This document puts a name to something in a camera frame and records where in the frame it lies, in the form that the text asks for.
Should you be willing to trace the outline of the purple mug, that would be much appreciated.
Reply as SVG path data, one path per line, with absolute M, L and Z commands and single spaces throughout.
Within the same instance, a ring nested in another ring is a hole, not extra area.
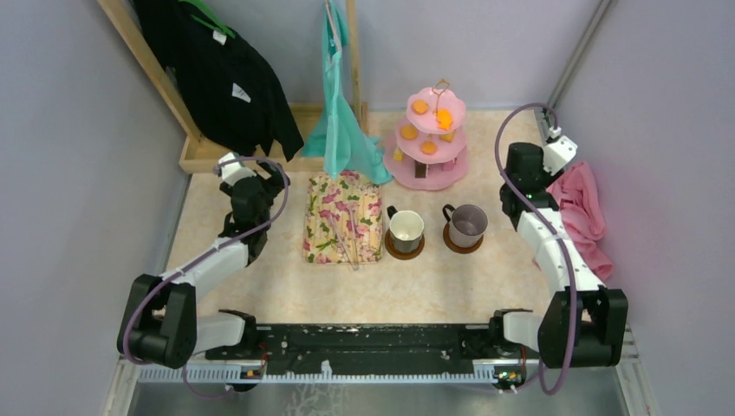
M 450 226 L 450 238 L 460 247 L 474 245 L 485 233 L 488 218 L 485 212 L 476 205 L 444 205 L 442 214 L 446 225 Z

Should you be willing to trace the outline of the brown saucer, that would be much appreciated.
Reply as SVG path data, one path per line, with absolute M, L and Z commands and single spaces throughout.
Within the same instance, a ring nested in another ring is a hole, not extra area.
M 408 244 L 409 246 L 412 246 L 413 249 L 410 251 L 404 252 L 404 251 L 399 250 L 396 244 L 400 246 L 403 246 L 404 244 Z M 422 253 L 426 245 L 426 237 L 424 235 L 421 235 L 419 239 L 408 242 L 408 241 L 403 241 L 403 240 L 397 240 L 394 237 L 393 233 L 391 231 L 388 231 L 384 237 L 384 245 L 387 250 L 387 253 L 390 256 L 398 260 L 406 261 L 406 260 L 414 259 Z
M 444 241 L 444 243 L 445 243 L 446 247 L 447 247 L 447 248 L 448 248 L 449 250 L 451 250 L 451 251 L 453 251 L 453 252 L 455 252 L 455 253 L 459 253 L 459 254 L 471 254 L 471 253 L 473 253 L 473 252 L 477 251 L 477 250 L 478 250 L 478 249 L 479 249 L 479 248 L 481 247 L 481 245 L 482 245 L 482 243 L 483 243 L 483 241 L 484 241 L 484 238 L 483 238 L 483 237 L 481 237 L 481 238 L 480 238 L 480 239 L 479 239 L 479 240 L 478 240 L 478 241 L 477 241 L 477 242 L 476 242 L 476 243 L 475 243 L 474 245 L 472 245 L 472 246 L 469 246 L 469 247 L 460 247 L 460 246 L 456 245 L 456 244 L 455 244 L 455 243 L 454 243 L 454 242 L 453 242 L 453 241 L 451 240 L 451 238 L 450 238 L 450 226 L 449 226 L 449 225 L 446 225 L 446 226 L 444 227 L 444 229 L 443 229 L 443 241 Z

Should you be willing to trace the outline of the floral serving tray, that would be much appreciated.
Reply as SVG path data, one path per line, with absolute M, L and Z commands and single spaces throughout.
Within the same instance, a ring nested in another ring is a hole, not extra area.
M 347 223 L 346 205 L 356 209 L 359 266 L 377 263 L 382 257 L 384 229 L 382 223 L 381 187 L 357 172 L 345 171 L 336 178 L 317 172 L 309 178 L 305 214 L 302 257 L 312 264 L 348 263 L 338 246 L 334 232 L 329 229 L 329 202 L 337 199 L 340 210 L 336 214 L 341 226 Z

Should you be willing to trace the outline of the yellow square biscuit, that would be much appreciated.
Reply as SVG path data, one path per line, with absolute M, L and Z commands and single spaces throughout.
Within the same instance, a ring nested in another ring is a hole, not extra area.
M 447 142 L 447 143 L 452 143 L 452 141 L 453 141 L 453 139 L 454 139 L 454 136 L 455 136 L 455 131 L 452 131 L 452 132 L 450 132 L 450 133 L 444 133 L 444 134 L 441 134 L 441 135 L 439 136 L 439 138 L 440 138 L 440 139 L 441 139 L 442 141 L 444 141 L 444 142 Z

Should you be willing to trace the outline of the round orange cookie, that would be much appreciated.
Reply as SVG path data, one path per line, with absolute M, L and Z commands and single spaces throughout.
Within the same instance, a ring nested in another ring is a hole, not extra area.
M 424 141 L 420 146 L 420 151 L 425 155 L 433 155 L 437 150 L 437 145 L 431 140 Z

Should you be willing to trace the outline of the chocolate cake slice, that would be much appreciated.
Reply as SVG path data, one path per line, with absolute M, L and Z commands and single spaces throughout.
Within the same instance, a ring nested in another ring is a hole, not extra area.
M 428 174 L 428 165 L 415 161 L 414 162 L 414 177 L 416 179 L 426 179 L 427 174 Z

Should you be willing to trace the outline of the orange croissant pastry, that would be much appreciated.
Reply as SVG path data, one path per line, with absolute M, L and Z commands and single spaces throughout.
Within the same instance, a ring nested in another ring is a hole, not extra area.
M 442 131 L 451 131 L 453 117 L 452 112 L 446 108 L 440 108 L 435 111 L 435 120 L 437 122 L 437 128 Z

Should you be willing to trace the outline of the cream mug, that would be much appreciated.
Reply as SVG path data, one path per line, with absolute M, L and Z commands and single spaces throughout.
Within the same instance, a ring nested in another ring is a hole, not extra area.
M 397 240 L 411 242 L 417 240 L 424 235 L 425 224 L 422 217 L 415 211 L 398 210 L 395 206 L 388 206 L 387 215 L 389 218 L 388 230 L 391 231 Z M 412 246 L 404 244 L 396 246 L 401 251 L 410 251 Z

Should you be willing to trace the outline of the small brown cookie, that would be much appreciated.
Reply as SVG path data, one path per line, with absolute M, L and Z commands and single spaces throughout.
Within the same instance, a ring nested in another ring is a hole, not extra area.
M 400 128 L 400 137 L 404 140 L 415 140 L 418 134 L 418 129 L 413 125 L 405 125 Z

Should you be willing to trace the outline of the yellow cheese wedge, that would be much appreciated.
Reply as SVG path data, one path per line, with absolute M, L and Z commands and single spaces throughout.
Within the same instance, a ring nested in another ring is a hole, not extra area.
M 403 156 L 404 156 L 404 153 L 401 151 L 401 149 L 399 147 L 396 147 L 394 149 L 393 159 L 395 161 L 401 162 L 403 160 Z

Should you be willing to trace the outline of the small orange pastry top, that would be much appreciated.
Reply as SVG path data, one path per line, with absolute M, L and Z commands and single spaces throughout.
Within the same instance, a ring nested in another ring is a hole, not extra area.
M 422 115 L 429 110 L 429 105 L 422 99 L 417 99 L 411 104 L 411 109 L 415 114 Z

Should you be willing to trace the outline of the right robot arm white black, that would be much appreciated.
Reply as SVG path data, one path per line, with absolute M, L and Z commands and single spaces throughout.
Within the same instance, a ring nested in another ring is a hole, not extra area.
M 551 293 L 544 315 L 501 309 L 491 319 L 488 345 L 499 357 L 521 345 L 539 353 L 548 368 L 613 367 L 620 362 L 628 299 L 609 289 L 582 259 L 563 225 L 548 187 L 566 161 L 547 166 L 543 147 L 510 144 L 499 191 L 502 211 L 534 251 Z

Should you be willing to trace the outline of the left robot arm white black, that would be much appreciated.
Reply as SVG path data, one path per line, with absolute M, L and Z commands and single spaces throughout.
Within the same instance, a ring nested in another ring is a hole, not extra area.
M 120 354 L 134 364 L 179 369 L 195 355 L 228 348 L 247 359 L 260 346 L 253 315 L 222 309 L 198 317 L 198 303 L 226 278 L 245 270 L 263 252 L 267 232 L 279 218 L 272 213 L 277 196 L 287 197 L 290 180 L 283 168 L 266 158 L 253 162 L 232 153 L 215 167 L 220 189 L 231 199 L 223 230 L 201 254 L 172 270 L 134 279 L 117 339 Z

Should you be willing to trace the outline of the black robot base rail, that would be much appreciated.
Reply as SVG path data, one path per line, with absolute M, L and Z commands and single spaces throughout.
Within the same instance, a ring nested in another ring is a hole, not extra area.
M 260 324 L 211 361 L 251 361 L 247 381 L 338 384 L 480 384 L 514 389 L 538 354 L 498 341 L 486 324 Z

